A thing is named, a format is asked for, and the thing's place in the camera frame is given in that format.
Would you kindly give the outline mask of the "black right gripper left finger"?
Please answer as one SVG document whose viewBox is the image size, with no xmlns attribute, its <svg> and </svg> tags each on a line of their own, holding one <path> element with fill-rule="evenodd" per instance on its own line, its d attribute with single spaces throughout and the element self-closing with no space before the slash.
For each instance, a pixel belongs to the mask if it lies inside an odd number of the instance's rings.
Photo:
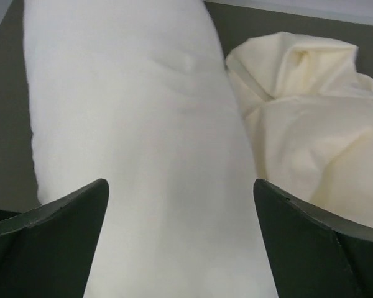
<svg viewBox="0 0 373 298">
<path fill-rule="evenodd" d="M 98 179 L 24 213 L 0 210 L 0 297 L 83 297 L 108 197 Z"/>
</svg>

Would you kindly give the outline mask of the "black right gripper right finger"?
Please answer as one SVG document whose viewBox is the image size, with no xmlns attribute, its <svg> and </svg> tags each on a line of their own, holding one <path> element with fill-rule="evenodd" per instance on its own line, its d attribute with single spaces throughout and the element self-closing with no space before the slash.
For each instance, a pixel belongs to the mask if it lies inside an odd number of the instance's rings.
<svg viewBox="0 0 373 298">
<path fill-rule="evenodd" d="M 253 192 L 279 297 L 373 297 L 373 228 L 263 179 Z"/>
</svg>

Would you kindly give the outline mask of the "cream pillowcase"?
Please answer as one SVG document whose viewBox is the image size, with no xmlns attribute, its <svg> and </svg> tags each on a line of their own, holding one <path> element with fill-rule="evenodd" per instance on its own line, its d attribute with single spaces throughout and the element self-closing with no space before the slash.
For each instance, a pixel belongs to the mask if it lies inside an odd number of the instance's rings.
<svg viewBox="0 0 373 298">
<path fill-rule="evenodd" d="M 226 58 L 257 175 L 294 196 L 373 227 L 373 78 L 358 47 L 278 32 Z"/>
</svg>

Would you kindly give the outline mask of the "white pillow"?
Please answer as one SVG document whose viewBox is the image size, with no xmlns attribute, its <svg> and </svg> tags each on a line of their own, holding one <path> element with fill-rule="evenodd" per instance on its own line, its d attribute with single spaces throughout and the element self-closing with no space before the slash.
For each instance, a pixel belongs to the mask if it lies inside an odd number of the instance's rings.
<svg viewBox="0 0 373 298">
<path fill-rule="evenodd" d="M 256 170 L 202 1 L 26 1 L 46 204 L 104 178 L 86 297 L 276 297 Z"/>
</svg>

